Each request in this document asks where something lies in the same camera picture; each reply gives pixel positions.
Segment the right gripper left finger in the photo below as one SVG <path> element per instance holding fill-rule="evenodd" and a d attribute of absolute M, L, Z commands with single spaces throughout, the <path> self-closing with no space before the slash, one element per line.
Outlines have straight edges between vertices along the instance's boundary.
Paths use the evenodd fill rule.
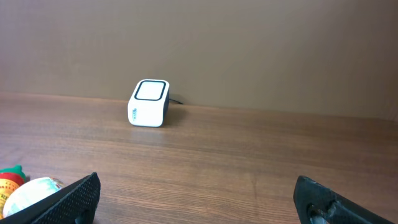
<path fill-rule="evenodd" d="M 92 224 L 100 200 L 96 172 L 1 220 L 1 224 Z"/>

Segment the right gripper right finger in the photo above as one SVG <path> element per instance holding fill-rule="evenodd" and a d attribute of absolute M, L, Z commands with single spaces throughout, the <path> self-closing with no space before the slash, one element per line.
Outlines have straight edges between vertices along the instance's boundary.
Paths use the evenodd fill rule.
<path fill-rule="evenodd" d="M 293 199 L 301 223 L 392 224 L 304 175 L 296 181 Z"/>

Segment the white jar green lid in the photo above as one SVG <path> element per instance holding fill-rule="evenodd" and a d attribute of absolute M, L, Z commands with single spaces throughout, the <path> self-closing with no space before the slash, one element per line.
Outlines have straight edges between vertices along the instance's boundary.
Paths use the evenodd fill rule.
<path fill-rule="evenodd" d="M 63 189 L 65 184 L 58 179 L 41 177 L 30 180 L 16 189 L 6 200 L 2 215 L 4 218 L 43 200 Z"/>

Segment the red sauce bottle green cap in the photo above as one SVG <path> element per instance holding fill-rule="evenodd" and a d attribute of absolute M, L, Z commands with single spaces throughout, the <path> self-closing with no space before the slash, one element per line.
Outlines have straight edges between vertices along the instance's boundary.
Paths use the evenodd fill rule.
<path fill-rule="evenodd" d="M 3 210 L 11 194 L 26 183 L 26 175 L 21 165 L 1 169 L 1 219 L 4 218 Z"/>

